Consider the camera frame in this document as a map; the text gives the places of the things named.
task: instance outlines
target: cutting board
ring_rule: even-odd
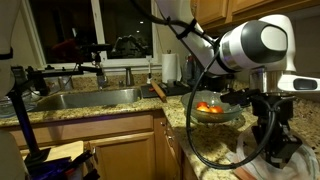
[[[163,87],[161,85],[159,86],[163,90],[163,92],[166,94],[166,96],[178,96],[178,95],[184,95],[188,92],[191,92],[191,89],[185,86],[175,86],[175,87]],[[140,87],[143,98],[158,97],[155,91],[150,91],[150,88],[152,88],[151,84],[143,85]]]

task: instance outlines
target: bottle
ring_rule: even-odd
[[[188,82],[193,79],[194,69],[195,67],[194,67],[193,57],[191,54],[189,54],[186,57],[186,62],[183,65],[182,81],[184,83],[188,84]]]
[[[134,80],[130,67],[126,67],[126,86],[133,86]]]

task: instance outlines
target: orange fruit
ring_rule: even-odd
[[[210,109],[207,106],[200,106],[197,108],[198,111],[210,112]]]
[[[220,106],[211,106],[209,111],[212,113],[223,113],[223,109]]]
[[[204,101],[198,102],[198,103],[197,103],[197,108],[199,108],[199,107],[201,107],[201,106],[208,107],[208,103],[206,103],[206,102],[204,102]]]

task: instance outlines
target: upper cabinet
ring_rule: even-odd
[[[208,24],[227,17],[228,0],[192,0],[191,9],[200,24]]]
[[[191,0],[190,7],[201,27],[215,36],[248,20],[319,4],[319,0]]]

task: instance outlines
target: soap dispenser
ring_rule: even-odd
[[[133,75],[130,67],[126,67],[126,86],[133,86]]]

